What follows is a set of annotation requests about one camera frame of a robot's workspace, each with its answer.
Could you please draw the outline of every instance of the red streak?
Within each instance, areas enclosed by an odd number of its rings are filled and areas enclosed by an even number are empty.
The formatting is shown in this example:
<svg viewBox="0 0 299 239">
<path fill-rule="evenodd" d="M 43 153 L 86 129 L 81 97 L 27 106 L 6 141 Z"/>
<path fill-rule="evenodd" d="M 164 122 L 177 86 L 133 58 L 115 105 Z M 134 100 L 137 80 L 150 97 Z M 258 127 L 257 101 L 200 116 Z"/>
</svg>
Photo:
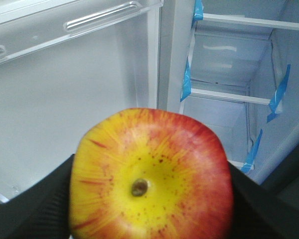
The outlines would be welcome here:
<svg viewBox="0 0 299 239">
<path fill-rule="evenodd" d="M 95 145 L 101 147 L 101 148 L 107 148 L 106 145 L 104 145 L 104 144 L 102 144 L 102 143 L 100 143 L 100 142 L 98 142 L 98 141 L 95 141 L 95 140 L 92 140 L 92 139 L 90 139 L 90 141 L 91 141 L 92 143 L 94 143 Z"/>
<path fill-rule="evenodd" d="M 104 183 L 100 183 L 100 182 L 92 182 L 92 181 L 87 181 L 87 180 L 80 180 L 79 182 L 87 183 L 87 184 L 96 184 L 96 185 L 103 185 L 104 184 Z"/>
<path fill-rule="evenodd" d="M 86 222 L 84 222 L 84 223 L 81 223 L 81 224 L 79 224 L 79 225 L 76 225 L 76 226 L 74 226 L 73 227 L 73 229 L 80 229 L 80 228 L 83 228 L 83 227 L 86 227 L 86 226 L 88 226 L 89 224 L 92 224 L 93 222 L 95 222 L 97 219 L 91 219 L 91 220 L 89 220 L 89 221 L 86 221 Z"/>
</svg>

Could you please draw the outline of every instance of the apple calyx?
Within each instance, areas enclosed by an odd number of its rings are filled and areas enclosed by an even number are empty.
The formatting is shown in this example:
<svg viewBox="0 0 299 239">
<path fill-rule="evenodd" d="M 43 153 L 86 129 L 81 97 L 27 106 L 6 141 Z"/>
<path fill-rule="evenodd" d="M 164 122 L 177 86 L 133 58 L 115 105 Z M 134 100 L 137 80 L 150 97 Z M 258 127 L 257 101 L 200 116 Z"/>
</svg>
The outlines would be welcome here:
<svg viewBox="0 0 299 239">
<path fill-rule="evenodd" d="M 142 178 L 137 179 L 132 185 L 132 195 L 134 197 L 143 196 L 148 190 L 148 182 Z"/>
</svg>

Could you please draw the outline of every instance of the refrigerator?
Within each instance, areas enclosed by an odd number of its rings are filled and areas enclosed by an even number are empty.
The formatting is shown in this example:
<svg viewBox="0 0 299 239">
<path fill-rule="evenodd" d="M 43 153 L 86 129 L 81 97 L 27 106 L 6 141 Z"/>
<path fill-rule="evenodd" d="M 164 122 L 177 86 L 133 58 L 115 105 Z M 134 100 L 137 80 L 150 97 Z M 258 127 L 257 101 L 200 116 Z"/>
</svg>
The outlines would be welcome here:
<svg viewBox="0 0 299 239">
<path fill-rule="evenodd" d="M 197 2 L 0 0 L 0 203 L 132 107 L 206 124 L 257 184 L 277 172 L 299 146 L 299 1 L 204 0 L 195 20 Z"/>
</svg>

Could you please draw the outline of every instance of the apple skin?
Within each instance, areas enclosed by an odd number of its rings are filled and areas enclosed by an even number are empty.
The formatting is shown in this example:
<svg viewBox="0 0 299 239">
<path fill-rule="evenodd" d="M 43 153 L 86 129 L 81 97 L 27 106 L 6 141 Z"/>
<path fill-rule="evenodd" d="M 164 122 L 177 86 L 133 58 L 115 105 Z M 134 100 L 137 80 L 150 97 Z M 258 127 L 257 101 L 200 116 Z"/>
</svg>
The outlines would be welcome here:
<svg viewBox="0 0 299 239">
<path fill-rule="evenodd" d="M 131 193 L 137 179 L 148 182 L 142 196 Z M 224 149 L 190 117 L 127 109 L 78 146 L 69 208 L 75 239 L 223 239 L 232 217 Z"/>
</svg>

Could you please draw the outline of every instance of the refrigerator door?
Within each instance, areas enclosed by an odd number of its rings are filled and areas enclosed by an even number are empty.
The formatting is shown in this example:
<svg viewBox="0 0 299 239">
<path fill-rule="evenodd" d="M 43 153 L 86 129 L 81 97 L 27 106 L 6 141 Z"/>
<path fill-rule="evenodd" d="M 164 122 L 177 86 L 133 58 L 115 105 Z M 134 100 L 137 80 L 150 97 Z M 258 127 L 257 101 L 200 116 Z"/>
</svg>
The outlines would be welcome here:
<svg viewBox="0 0 299 239">
<path fill-rule="evenodd" d="M 60 165 L 101 120 L 156 108 L 162 3 L 0 1 L 0 202 Z"/>
</svg>

